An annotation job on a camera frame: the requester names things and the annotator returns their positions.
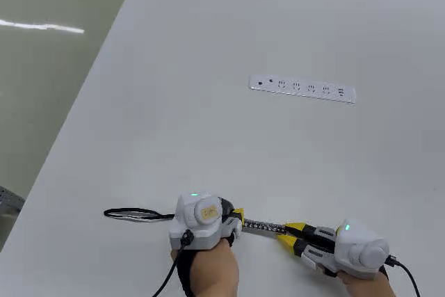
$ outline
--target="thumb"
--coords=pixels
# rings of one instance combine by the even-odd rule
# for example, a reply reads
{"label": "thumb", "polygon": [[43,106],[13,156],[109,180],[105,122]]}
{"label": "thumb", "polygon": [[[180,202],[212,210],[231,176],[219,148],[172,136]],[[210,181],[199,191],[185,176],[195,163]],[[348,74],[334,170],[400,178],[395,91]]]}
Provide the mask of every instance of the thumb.
{"label": "thumb", "polygon": [[341,281],[343,281],[344,284],[346,285],[350,285],[354,282],[356,282],[357,280],[359,280],[359,278],[355,278],[354,276],[351,276],[347,273],[345,273],[344,271],[339,271],[337,273],[337,276],[340,278]]}

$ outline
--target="wrist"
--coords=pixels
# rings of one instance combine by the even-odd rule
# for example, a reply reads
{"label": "wrist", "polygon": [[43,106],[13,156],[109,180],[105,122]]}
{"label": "wrist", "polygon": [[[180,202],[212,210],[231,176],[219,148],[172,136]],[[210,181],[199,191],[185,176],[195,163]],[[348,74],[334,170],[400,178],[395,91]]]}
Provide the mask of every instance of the wrist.
{"label": "wrist", "polygon": [[230,288],[222,283],[214,284],[200,293],[196,297],[235,297],[236,287]]}

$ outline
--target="hand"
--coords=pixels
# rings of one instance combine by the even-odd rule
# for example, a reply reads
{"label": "hand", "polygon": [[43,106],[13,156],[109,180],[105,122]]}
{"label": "hand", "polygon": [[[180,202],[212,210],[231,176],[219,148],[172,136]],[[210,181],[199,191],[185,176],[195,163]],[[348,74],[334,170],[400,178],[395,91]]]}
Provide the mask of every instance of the hand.
{"label": "hand", "polygon": [[352,297],[396,297],[387,277],[380,272],[374,280],[360,280],[343,271],[338,276]]}
{"label": "hand", "polygon": [[226,239],[196,254],[190,269],[190,286],[196,297],[235,297],[238,281],[238,263]]}

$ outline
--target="white table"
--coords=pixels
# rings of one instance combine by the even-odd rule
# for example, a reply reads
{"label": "white table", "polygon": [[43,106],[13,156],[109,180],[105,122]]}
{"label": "white table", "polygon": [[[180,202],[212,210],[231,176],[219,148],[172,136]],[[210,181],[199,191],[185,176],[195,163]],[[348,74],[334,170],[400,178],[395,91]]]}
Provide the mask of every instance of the white table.
{"label": "white table", "polygon": [[[1,253],[1,295],[151,296],[168,224],[102,210],[168,213],[203,189],[258,220],[359,218],[436,296],[444,2],[126,0]],[[268,73],[352,85],[357,103],[248,89]],[[244,234],[234,252],[240,296],[345,296],[273,239]]]}

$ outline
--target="black strap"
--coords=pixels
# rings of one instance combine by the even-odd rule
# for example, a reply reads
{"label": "black strap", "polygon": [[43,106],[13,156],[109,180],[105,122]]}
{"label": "black strap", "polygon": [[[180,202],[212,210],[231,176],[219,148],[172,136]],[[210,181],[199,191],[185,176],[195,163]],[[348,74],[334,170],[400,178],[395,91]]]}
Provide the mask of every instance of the black strap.
{"label": "black strap", "polygon": [[174,214],[163,215],[157,211],[141,208],[115,208],[107,209],[104,211],[106,217],[116,219],[129,219],[129,220],[156,220],[156,219],[173,219]]}

